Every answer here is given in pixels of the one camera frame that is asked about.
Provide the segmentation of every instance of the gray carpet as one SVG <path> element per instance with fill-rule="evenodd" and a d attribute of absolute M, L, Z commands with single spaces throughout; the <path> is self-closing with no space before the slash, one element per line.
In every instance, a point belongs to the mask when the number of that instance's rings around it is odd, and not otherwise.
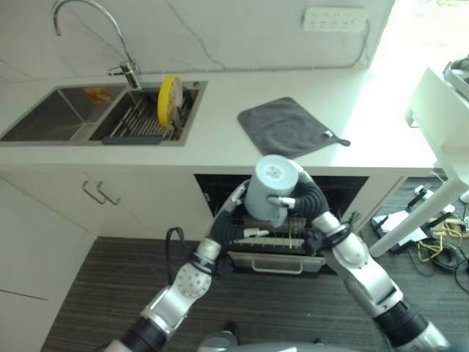
<path fill-rule="evenodd" d="M 412 189 L 428 180 L 412 179 L 380 211 L 401 210 Z M 432 185 L 439 186 L 437 180 Z M 459 204 L 457 211 L 462 213 Z M 368 244 L 371 228 L 361 231 Z M 426 274 L 419 274 L 410 255 Z M 182 261 L 174 251 L 174 270 Z M 469 295 L 447 272 L 416 259 L 415 249 L 378 262 L 408 301 L 450 339 L 469 334 Z M 119 337 L 144 305 L 166 284 L 163 241 L 98 238 L 83 264 L 43 346 L 43 352 L 90 352 Z M 206 334 L 228 320 L 240 326 L 243 342 L 313 341 L 320 337 L 358 351 L 388 351 L 382 334 L 333 274 L 318 278 L 232 274 L 217 279 L 200 299 L 165 351 L 195 351 Z"/>

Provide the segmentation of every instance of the gray towel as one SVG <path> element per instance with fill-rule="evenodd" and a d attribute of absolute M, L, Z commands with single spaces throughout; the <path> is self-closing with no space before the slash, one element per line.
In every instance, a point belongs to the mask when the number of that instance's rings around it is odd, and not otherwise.
<path fill-rule="evenodd" d="M 291 98 L 281 98 L 245 110 L 238 120 L 264 155 L 296 158 L 333 143 L 350 145 Z"/>

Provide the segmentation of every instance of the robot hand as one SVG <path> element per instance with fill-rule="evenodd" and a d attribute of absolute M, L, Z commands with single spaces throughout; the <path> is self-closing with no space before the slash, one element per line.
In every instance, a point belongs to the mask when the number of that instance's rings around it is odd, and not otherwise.
<path fill-rule="evenodd" d="M 278 207 L 288 208 L 297 213 L 302 213 L 308 223 L 329 211 L 328 201 L 318 185 L 313 181 L 308 172 L 303 167 L 290 160 L 290 163 L 296 168 L 299 174 L 298 183 L 293 191 L 296 197 L 268 197 L 270 204 Z"/>
<path fill-rule="evenodd" d="M 261 230 L 258 227 L 247 228 L 232 223 L 232 214 L 238 205 L 243 203 L 241 198 L 248 188 L 249 180 L 241 183 L 228 197 L 221 206 L 215 221 L 210 229 L 208 237 L 222 246 L 231 241 L 240 240 L 247 237 L 260 237 L 269 234 L 267 230 Z"/>

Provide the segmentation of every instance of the sink basin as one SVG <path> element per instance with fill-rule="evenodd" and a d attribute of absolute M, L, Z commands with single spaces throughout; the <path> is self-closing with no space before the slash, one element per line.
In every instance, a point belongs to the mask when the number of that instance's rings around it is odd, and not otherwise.
<path fill-rule="evenodd" d="M 184 145 L 207 82 L 185 82 L 168 128 L 157 119 L 160 84 L 59 87 L 0 137 L 2 145 Z"/>
<path fill-rule="evenodd" d="M 80 141 L 124 91 L 124 85 L 95 86 L 110 95 L 107 102 L 92 102 L 84 89 L 60 87 L 46 95 L 0 138 L 2 142 Z"/>

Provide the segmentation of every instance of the white cabinet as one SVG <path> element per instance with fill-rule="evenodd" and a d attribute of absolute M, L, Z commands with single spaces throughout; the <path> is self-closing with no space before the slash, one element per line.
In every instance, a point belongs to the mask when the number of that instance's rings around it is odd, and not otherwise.
<path fill-rule="evenodd" d="M 0 292 L 0 351 L 39 352 L 55 319 L 47 301 Z"/>
<path fill-rule="evenodd" d="M 195 177 L 187 172 L 56 166 L 10 170 L 2 176 L 98 236 L 162 239 L 168 228 L 181 227 L 187 239 L 199 240 L 213 221 Z"/>
<path fill-rule="evenodd" d="M 190 173 L 165 173 L 156 169 L 89 171 L 95 181 L 147 228 L 129 237 L 164 238 L 170 227 L 181 227 L 185 238 L 200 240 L 207 233 L 213 216 Z"/>
<path fill-rule="evenodd" d="M 94 236 L 4 180 L 0 224 L 0 289 L 63 298 Z"/>
<path fill-rule="evenodd" d="M 0 180 L 0 351 L 39 352 L 95 240 Z"/>
<path fill-rule="evenodd" d="M 98 183 L 81 170 L 15 170 L 2 172 L 2 176 L 94 235 L 138 237 L 146 231 L 121 202 L 115 205 L 113 197 L 106 199 Z"/>

